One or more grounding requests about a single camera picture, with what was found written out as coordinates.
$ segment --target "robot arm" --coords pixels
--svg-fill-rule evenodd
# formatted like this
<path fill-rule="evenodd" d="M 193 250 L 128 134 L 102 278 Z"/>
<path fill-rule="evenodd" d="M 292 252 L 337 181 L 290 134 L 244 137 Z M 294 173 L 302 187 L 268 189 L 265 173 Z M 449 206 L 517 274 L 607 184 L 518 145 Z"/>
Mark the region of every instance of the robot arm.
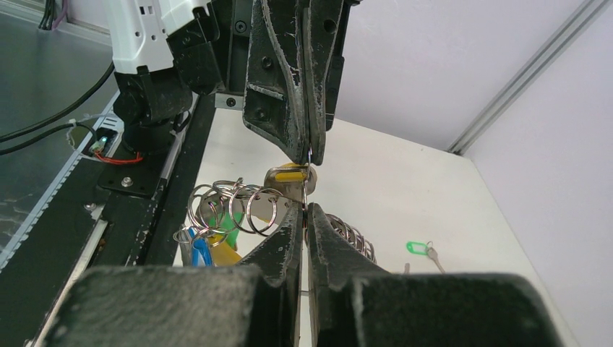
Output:
<path fill-rule="evenodd" d="M 156 150 L 200 95 L 243 96 L 245 125 L 295 163 L 320 165 L 357 0 L 108 0 L 124 142 Z"/>

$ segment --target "black metal frame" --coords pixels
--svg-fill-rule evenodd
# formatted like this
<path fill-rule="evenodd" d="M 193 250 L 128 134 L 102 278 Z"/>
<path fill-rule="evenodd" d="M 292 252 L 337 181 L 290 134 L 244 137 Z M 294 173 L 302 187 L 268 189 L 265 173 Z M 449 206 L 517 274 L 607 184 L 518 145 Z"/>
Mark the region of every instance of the black metal frame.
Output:
<path fill-rule="evenodd" d="M 171 178 L 160 182 L 152 199 L 99 188 L 106 164 L 79 161 L 0 272 L 3 346 L 22 346 L 40 333 L 96 223 L 88 204 L 104 205 L 100 218 L 108 222 L 89 266 L 172 264 L 172 234 L 184 220 L 214 104 L 214 96 L 198 101 Z"/>
<path fill-rule="evenodd" d="M 313 346 L 562 345 L 523 278 L 390 274 L 358 253 L 319 205 L 303 211 L 292 202 L 287 211 L 233 267 L 91 270 L 60 308 L 47 346 L 294 347 L 302 266 Z"/>

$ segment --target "white table surface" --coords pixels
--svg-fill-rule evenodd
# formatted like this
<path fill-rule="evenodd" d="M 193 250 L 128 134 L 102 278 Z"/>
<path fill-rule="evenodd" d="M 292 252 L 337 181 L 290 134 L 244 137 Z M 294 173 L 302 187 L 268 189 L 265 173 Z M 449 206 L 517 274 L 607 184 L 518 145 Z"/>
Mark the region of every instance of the white table surface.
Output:
<path fill-rule="evenodd" d="M 269 168 L 287 162 L 281 150 L 243 125 L 240 112 L 220 109 L 196 185 L 240 176 L 261 185 Z M 438 273 L 431 260 L 406 249 L 408 241 L 433 241 L 449 273 L 522 275 L 541 294 L 564 344 L 578 346 L 470 160 L 335 120 L 324 163 L 315 169 L 317 188 L 309 201 L 357 227 L 373 243 L 380 267 L 402 273 L 409 262 L 411 273 Z M 239 254 L 261 241 L 241 233 Z M 306 273 L 304 266 L 303 290 Z M 301 307 L 300 345 L 310 346 L 308 296 Z"/>

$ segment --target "screw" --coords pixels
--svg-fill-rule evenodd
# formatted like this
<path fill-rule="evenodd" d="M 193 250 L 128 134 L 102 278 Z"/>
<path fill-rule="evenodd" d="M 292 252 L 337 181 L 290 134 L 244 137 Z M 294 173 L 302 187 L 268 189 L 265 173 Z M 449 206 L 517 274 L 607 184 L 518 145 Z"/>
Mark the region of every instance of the screw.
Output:
<path fill-rule="evenodd" d="M 264 70 L 269 70 L 273 67 L 273 60 L 265 56 L 264 58 L 262 58 L 262 67 L 264 68 Z"/>
<path fill-rule="evenodd" d="M 257 111 L 255 112 L 255 116 L 260 120 L 260 121 L 265 121 L 267 120 L 266 118 L 266 112 L 264 112 L 264 110 L 262 110 L 261 108 L 258 108 Z"/>
<path fill-rule="evenodd" d="M 124 179 L 122 179 L 122 180 L 121 180 L 121 185 L 122 185 L 123 187 L 126 187 L 126 188 L 127 188 L 127 187 L 130 187 L 130 186 L 131 186 L 131 185 L 133 185 L 133 184 L 134 184 L 134 182 L 133 182 L 133 181 L 132 181 L 132 179 L 131 179 L 131 178 L 129 178 L 129 177 L 124 177 Z"/>
<path fill-rule="evenodd" d="M 247 30 L 247 24 L 245 24 L 245 22 L 243 22 L 242 20 L 239 20 L 234 25 L 234 28 L 236 29 L 237 32 L 242 34 L 245 32 L 245 30 Z"/>

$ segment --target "green key tag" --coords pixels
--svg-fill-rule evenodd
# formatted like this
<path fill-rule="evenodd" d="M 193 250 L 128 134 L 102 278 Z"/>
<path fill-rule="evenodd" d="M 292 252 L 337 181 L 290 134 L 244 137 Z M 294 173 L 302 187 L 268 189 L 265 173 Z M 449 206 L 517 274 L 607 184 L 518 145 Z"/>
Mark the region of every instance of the green key tag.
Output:
<path fill-rule="evenodd" d="M 409 241 L 406 243 L 406 249 L 413 254 L 428 255 L 428 245 L 421 242 Z"/>
<path fill-rule="evenodd" d="M 242 215 L 243 214 L 240 212 L 235 212 L 234 220 L 241 220 Z M 211 218 L 211 220 L 209 220 L 209 225 L 214 225 L 214 224 L 215 224 L 215 219 Z M 228 238 L 226 239 L 226 243 L 231 248 L 236 248 L 236 239 L 239 237 L 239 230 L 235 227 L 234 222 L 232 221 L 232 218 L 230 218 L 230 215 L 228 213 L 224 214 L 223 220 L 221 221 L 220 228 L 225 229 L 225 230 L 232 230 L 230 233 L 228 233 Z"/>

